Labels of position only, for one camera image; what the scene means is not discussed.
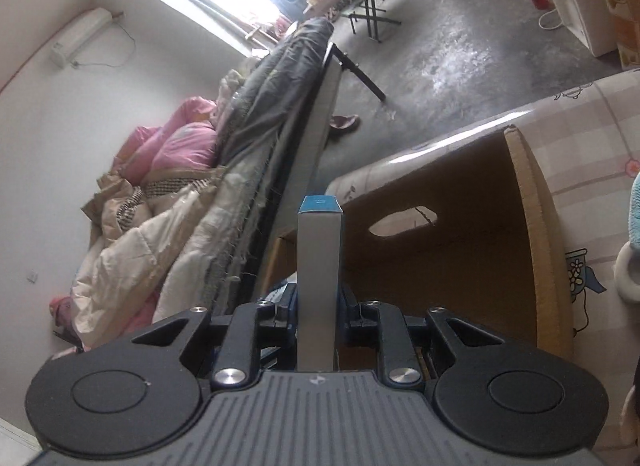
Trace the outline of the bed with grey mattress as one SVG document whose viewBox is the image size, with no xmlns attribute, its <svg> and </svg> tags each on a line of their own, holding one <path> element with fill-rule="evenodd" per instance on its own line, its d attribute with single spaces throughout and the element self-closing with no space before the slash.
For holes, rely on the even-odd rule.
<svg viewBox="0 0 640 466">
<path fill-rule="evenodd" d="M 224 167 L 215 201 L 198 226 L 207 248 L 198 303 L 226 314 L 239 302 L 245 271 L 259 259 L 252 244 L 269 237 L 262 216 L 278 201 L 271 198 L 299 114 L 322 82 L 334 31 L 324 17 L 304 22 L 257 63 L 235 91 L 221 118 Z"/>
</svg>

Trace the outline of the pink white plush toy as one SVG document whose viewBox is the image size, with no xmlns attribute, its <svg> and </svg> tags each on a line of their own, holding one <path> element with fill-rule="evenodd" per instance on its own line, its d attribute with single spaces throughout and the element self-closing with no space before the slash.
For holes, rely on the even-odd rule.
<svg viewBox="0 0 640 466">
<path fill-rule="evenodd" d="M 623 245 L 614 264 L 614 283 L 618 296 L 631 304 L 639 303 L 639 252 L 629 241 Z"/>
</svg>

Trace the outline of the white air conditioner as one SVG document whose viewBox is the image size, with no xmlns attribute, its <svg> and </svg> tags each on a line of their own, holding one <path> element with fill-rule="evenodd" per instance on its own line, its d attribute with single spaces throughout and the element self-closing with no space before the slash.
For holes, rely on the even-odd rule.
<svg viewBox="0 0 640 466">
<path fill-rule="evenodd" d="M 82 14 L 54 40 L 50 59 L 56 66 L 64 68 L 91 38 L 111 25 L 112 21 L 112 13 L 102 7 Z"/>
</svg>

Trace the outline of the grey blue box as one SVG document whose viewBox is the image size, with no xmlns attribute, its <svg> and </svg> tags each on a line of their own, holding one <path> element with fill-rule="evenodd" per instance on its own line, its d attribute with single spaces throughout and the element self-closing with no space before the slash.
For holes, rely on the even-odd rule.
<svg viewBox="0 0 640 466">
<path fill-rule="evenodd" d="M 333 195 L 304 198 L 297 216 L 297 369 L 334 368 L 343 210 Z"/>
</svg>

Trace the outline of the folding stool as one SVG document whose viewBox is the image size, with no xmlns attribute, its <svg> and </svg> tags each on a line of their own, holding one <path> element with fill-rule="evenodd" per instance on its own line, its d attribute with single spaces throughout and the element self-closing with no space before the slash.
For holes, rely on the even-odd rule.
<svg viewBox="0 0 640 466">
<path fill-rule="evenodd" d="M 402 25 L 401 20 L 387 17 L 387 10 L 379 7 L 378 2 L 384 3 L 385 0 L 355 0 L 343 14 L 347 18 L 350 31 L 354 36 L 357 34 L 358 22 L 364 22 L 367 27 L 368 38 L 376 43 L 381 43 L 381 24 L 397 27 Z"/>
</svg>

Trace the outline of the brown cardboard box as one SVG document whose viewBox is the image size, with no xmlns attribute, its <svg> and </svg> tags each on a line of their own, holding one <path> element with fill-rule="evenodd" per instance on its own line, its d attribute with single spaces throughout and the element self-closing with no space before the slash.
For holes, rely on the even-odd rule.
<svg viewBox="0 0 640 466">
<path fill-rule="evenodd" d="M 518 129 L 492 132 L 368 191 L 339 192 L 343 272 L 357 299 L 442 307 L 573 355 L 558 215 Z"/>
</svg>

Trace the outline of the dark slipper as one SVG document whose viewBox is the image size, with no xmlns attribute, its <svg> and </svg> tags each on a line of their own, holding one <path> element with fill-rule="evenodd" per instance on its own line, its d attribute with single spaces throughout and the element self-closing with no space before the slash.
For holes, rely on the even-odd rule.
<svg viewBox="0 0 640 466">
<path fill-rule="evenodd" d="M 329 134 L 332 137 L 339 137 L 358 129 L 360 117 L 358 114 L 350 114 L 343 116 L 342 114 L 334 114 L 329 121 Z"/>
</svg>

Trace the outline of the teal knitted cloth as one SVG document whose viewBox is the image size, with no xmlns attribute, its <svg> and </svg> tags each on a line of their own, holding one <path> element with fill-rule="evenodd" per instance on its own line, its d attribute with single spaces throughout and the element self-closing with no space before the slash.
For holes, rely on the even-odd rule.
<svg viewBox="0 0 640 466">
<path fill-rule="evenodd" d="M 640 174 L 634 178 L 630 191 L 628 241 L 633 251 L 640 249 Z"/>
</svg>

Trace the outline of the pink quilt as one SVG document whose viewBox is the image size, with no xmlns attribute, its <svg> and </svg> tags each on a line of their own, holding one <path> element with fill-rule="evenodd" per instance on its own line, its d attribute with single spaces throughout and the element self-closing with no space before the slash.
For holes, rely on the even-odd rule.
<svg viewBox="0 0 640 466">
<path fill-rule="evenodd" d="M 213 100 L 189 97 L 163 126 L 135 127 L 115 155 L 111 171 L 139 185 L 153 171 L 209 169 L 217 137 L 210 119 L 216 109 Z"/>
</svg>

